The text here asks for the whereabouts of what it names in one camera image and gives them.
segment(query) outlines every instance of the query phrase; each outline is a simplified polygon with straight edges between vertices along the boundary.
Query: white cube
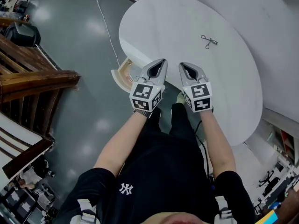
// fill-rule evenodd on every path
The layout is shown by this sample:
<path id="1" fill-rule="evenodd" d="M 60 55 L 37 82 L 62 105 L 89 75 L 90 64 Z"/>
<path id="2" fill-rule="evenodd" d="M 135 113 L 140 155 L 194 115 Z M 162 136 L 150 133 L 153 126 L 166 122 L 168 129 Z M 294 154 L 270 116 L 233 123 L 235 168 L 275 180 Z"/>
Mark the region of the white cube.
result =
<path id="1" fill-rule="evenodd" d="M 210 82 L 184 86 L 183 94 L 193 112 L 211 110 L 213 108 Z"/>
<path id="2" fill-rule="evenodd" d="M 162 87 L 133 82 L 130 92 L 132 107 L 152 112 L 162 99 Z"/>

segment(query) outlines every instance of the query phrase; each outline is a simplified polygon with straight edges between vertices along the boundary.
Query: wooden railing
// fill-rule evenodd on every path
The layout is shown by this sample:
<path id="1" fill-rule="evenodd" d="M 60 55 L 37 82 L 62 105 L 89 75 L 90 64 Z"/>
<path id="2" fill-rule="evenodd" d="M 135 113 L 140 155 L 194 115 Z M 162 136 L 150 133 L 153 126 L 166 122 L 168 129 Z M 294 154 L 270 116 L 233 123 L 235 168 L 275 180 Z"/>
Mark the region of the wooden railing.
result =
<path id="1" fill-rule="evenodd" d="M 74 71 L 56 70 L 37 48 L 0 35 L 0 111 L 21 126 L 48 136 L 63 88 L 79 79 Z"/>

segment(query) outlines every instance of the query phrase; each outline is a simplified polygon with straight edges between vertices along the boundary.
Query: black pants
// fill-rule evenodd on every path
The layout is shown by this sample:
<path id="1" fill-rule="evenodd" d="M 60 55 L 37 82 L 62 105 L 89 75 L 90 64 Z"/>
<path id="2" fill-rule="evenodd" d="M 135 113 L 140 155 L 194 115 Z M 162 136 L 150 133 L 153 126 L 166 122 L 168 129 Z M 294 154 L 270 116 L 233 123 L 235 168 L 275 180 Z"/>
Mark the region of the black pants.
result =
<path id="1" fill-rule="evenodd" d="M 151 117 L 146 121 L 139 138 L 143 136 L 155 136 L 161 132 L 159 127 L 161 110 L 154 109 Z M 180 140 L 187 140 L 190 143 L 196 144 L 196 136 L 187 116 L 187 111 L 182 103 L 172 105 L 171 130 L 169 135 Z"/>

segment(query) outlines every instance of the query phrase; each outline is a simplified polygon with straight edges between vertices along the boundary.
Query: short sleeve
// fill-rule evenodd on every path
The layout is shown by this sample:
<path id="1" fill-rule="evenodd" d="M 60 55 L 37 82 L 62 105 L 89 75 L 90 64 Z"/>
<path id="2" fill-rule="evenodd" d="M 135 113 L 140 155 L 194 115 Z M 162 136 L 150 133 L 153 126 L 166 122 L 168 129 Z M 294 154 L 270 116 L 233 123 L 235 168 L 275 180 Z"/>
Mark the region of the short sleeve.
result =
<path id="1" fill-rule="evenodd" d="M 81 213 L 78 199 L 88 199 L 92 206 L 103 198 L 115 184 L 115 176 L 104 168 L 93 168 L 83 173 L 67 196 L 55 219 L 56 224 L 69 223 Z"/>
<path id="2" fill-rule="evenodd" d="M 240 176 L 233 171 L 221 173 L 215 180 L 216 196 L 224 196 L 237 223 L 253 224 L 255 211 Z"/>

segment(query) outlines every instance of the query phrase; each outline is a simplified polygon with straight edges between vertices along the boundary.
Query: marble table surface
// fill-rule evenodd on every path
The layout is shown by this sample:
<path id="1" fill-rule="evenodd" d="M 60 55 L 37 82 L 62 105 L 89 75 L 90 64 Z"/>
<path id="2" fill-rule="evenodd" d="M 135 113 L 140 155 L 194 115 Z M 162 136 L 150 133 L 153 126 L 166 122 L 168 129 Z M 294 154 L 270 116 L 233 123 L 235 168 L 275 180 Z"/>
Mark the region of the marble table surface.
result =
<path id="1" fill-rule="evenodd" d="M 205 35 L 218 45 L 206 49 Z M 215 117 L 230 145 L 244 142 L 256 129 L 263 97 L 255 61 L 237 31 L 197 0 L 139 0 L 121 20 L 119 37 L 136 65 L 165 58 L 166 81 L 182 88 L 180 62 L 201 67 L 212 85 Z"/>

